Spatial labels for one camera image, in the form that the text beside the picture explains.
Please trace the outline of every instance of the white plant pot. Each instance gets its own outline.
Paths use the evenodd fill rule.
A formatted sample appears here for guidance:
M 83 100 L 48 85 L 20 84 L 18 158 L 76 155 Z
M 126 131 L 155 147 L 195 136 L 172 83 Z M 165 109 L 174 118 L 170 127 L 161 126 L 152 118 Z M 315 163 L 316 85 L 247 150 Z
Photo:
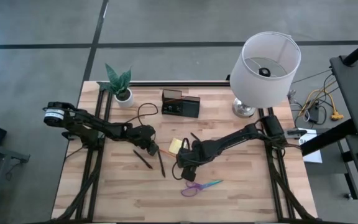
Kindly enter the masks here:
M 128 108 L 134 104 L 134 95 L 132 94 L 131 89 L 128 88 L 127 90 L 129 90 L 129 93 L 131 94 L 127 100 L 124 101 L 118 100 L 117 96 L 114 95 L 114 99 L 117 101 L 118 106 L 121 108 Z

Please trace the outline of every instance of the pen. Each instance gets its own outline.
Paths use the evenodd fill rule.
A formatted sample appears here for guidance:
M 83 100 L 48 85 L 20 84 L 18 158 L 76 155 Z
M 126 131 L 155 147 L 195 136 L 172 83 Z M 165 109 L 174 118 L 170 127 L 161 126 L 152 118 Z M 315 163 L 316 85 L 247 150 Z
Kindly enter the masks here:
M 144 164 L 146 164 L 146 166 L 149 168 L 149 169 L 153 169 L 153 167 L 146 161 L 143 159 L 143 157 L 137 153 L 137 151 L 134 150 L 134 153 L 137 155 L 137 157 L 139 157 L 140 159 L 142 159 L 142 161 L 144 162 Z
M 165 178 L 165 170 L 164 170 L 164 165 L 162 164 L 160 150 L 157 150 L 157 153 L 158 153 L 158 159 L 160 160 L 161 173 L 162 173 L 162 176 Z

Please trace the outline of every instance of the white lampshade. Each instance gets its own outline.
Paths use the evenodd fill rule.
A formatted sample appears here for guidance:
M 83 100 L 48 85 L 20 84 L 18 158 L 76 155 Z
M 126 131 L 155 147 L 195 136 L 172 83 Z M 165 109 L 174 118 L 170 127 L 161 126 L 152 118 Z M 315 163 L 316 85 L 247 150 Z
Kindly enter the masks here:
M 271 61 L 283 72 L 261 66 L 259 60 Z M 254 108 L 268 108 L 279 104 L 286 97 L 296 70 L 301 62 L 301 52 L 295 41 L 278 32 L 262 32 L 249 38 L 230 76 L 230 87 L 241 103 Z M 259 67 L 267 67 L 271 77 L 259 75 Z

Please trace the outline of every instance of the green leaf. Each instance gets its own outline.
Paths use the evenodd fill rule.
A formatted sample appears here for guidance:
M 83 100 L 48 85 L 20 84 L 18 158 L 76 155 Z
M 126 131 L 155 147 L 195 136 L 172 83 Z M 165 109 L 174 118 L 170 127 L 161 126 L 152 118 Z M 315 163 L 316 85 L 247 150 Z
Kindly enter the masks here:
M 131 69 L 129 69 L 127 72 L 124 72 L 120 77 L 119 81 L 121 84 L 121 88 L 126 90 L 129 86 L 129 82 L 131 82 Z
M 105 63 L 106 70 L 107 70 L 107 77 L 109 78 L 111 83 L 114 83 L 118 80 L 117 73 L 108 65 Z
M 111 84 L 111 91 L 113 94 L 116 94 L 116 92 L 120 89 L 120 81 L 117 73 L 108 65 L 105 64 L 106 70 L 107 70 L 107 77 L 110 80 Z
M 112 91 L 111 84 L 108 82 L 97 82 L 101 90 Z

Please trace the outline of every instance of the lamp base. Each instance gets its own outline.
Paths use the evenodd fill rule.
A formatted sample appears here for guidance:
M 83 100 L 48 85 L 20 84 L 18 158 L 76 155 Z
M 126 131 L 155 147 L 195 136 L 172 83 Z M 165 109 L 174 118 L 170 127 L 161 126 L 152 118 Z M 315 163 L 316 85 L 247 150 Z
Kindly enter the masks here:
M 235 99 L 232 106 L 233 113 L 240 118 L 249 118 L 255 113 L 255 108 L 247 106 L 239 99 Z

